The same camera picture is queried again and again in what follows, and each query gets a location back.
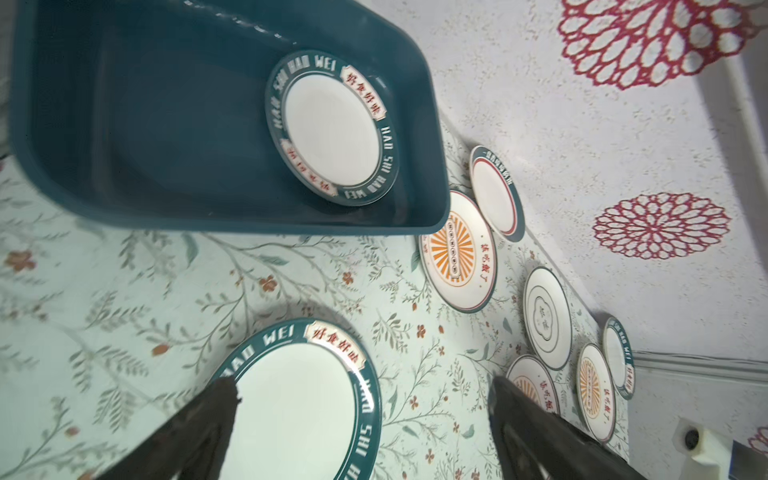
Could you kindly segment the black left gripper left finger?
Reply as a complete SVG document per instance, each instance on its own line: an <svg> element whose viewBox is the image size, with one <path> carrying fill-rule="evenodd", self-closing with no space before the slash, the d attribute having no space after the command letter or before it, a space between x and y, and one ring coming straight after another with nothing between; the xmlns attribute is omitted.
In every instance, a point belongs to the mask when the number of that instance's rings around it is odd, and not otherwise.
<svg viewBox="0 0 768 480"><path fill-rule="evenodd" d="M211 382L101 479L217 479L239 404L231 377Z"/></svg>

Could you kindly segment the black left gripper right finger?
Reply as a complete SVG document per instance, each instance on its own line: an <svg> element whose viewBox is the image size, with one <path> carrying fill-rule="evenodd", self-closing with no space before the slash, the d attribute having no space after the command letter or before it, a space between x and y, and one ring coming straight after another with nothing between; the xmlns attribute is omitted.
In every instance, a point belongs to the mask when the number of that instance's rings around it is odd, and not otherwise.
<svg viewBox="0 0 768 480"><path fill-rule="evenodd" d="M509 379L493 378L488 413L504 479L640 479L623 458L546 412Z"/></svg>

